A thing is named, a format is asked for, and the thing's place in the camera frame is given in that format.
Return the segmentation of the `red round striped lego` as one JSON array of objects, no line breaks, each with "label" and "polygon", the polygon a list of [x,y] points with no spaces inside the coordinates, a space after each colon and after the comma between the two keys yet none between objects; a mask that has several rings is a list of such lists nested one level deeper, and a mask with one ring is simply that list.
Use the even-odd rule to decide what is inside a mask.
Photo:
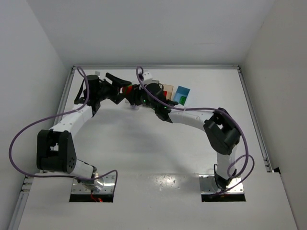
[{"label": "red round striped lego", "polygon": [[124,95],[130,94],[131,90],[133,89],[133,85],[128,85],[122,88],[122,93]]}]

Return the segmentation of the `green lego brick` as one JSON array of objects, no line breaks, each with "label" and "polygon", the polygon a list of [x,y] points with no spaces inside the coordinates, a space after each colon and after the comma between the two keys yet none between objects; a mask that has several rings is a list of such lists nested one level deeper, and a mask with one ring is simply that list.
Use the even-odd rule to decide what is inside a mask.
[{"label": "green lego brick", "polygon": [[179,103],[181,104],[181,105],[184,105],[185,104],[185,102],[186,102],[186,97],[185,96],[181,96],[180,97],[180,100],[179,100]]}]

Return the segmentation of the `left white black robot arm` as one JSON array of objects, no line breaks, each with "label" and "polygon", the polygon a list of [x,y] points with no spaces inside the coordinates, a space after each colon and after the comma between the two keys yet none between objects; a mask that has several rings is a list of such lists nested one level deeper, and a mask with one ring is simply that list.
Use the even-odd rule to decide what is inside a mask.
[{"label": "left white black robot arm", "polygon": [[124,99],[122,88],[131,85],[110,73],[105,79],[89,75],[88,83],[82,83],[74,100],[72,113],[49,130],[37,135],[36,166],[40,170],[64,173],[82,183],[94,183],[98,174],[96,167],[77,158],[73,139],[81,127],[99,110],[100,103],[109,99],[119,104]]}]

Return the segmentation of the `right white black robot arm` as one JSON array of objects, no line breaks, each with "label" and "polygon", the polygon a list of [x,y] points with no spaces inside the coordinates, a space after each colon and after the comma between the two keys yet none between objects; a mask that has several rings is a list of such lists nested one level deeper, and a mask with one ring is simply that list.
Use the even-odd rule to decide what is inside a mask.
[{"label": "right white black robot arm", "polygon": [[[211,147],[217,152],[215,182],[221,190],[225,190],[236,174],[236,168],[229,169],[229,167],[235,162],[236,148],[241,137],[234,122],[218,112],[184,109],[177,102],[166,99],[162,88],[157,83],[150,83],[145,87],[163,104],[153,99],[138,84],[123,87],[122,93],[131,105],[145,105],[152,108],[162,121],[188,125],[205,132]],[[172,107],[178,105],[180,110],[167,107],[166,104]]]}]

